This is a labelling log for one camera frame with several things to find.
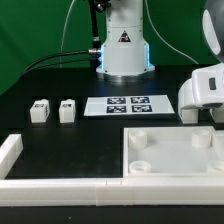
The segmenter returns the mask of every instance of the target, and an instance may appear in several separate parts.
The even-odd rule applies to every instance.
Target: green screen
[[[63,28],[71,0],[1,0],[0,7],[0,94],[15,83],[25,67],[61,49]],[[205,0],[148,0],[152,21],[161,36],[200,64],[217,60],[201,33]],[[98,15],[105,40],[105,15]],[[144,38],[151,44],[151,62],[156,65],[191,65],[152,31],[144,9]],[[76,0],[65,35],[64,51],[91,47],[91,22],[87,0]],[[88,63],[70,67],[89,66]]]

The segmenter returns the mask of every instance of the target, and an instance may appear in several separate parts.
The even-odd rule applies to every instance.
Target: printed marker sheet
[[[167,95],[90,97],[84,116],[173,114]]]

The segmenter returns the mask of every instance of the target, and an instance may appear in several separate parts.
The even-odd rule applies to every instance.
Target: table surface
[[[122,177],[123,129],[183,126],[177,114],[177,94],[193,70],[192,66],[158,67],[154,78],[125,85],[97,80],[95,73],[89,69],[44,69],[25,76],[0,97],[0,143],[9,134],[19,133],[22,134],[24,144],[23,153],[6,179]],[[88,97],[134,95],[168,95],[175,114],[100,117],[83,115]],[[40,99],[49,100],[51,113],[46,124],[32,124],[29,110],[34,101]],[[74,124],[59,122],[60,102],[66,99],[76,101]],[[200,112],[198,125],[224,129],[223,124],[213,122],[206,110]],[[0,219],[8,217],[8,223],[13,223],[13,219],[18,217],[30,223],[31,219],[23,215],[27,211],[39,217],[42,223],[43,220],[48,220],[48,223],[88,223],[91,220],[92,223],[119,223],[119,220],[146,223],[149,218],[153,223],[164,223],[166,218],[172,217],[173,221],[178,221],[178,217],[183,215],[190,215],[188,221],[193,223],[194,219],[199,218],[199,214],[210,214],[213,221],[221,223],[221,217],[224,218],[221,206],[117,206],[0,208]],[[46,211],[48,216],[41,219],[40,214]],[[206,215],[200,217],[203,223],[209,223]]]

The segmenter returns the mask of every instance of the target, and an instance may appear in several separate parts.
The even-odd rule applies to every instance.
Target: white robot head
[[[224,1],[207,0],[203,19],[203,32],[208,46],[224,63]]]

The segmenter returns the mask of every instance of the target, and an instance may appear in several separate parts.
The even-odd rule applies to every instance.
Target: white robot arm
[[[143,0],[111,0],[106,8],[107,39],[101,47],[99,78],[136,81],[155,69],[143,38]]]
[[[192,78],[181,87],[178,112],[183,123],[197,123],[198,109],[209,108],[213,118],[224,122],[224,3],[208,0],[203,13],[205,39],[213,54],[222,62],[193,71]]]

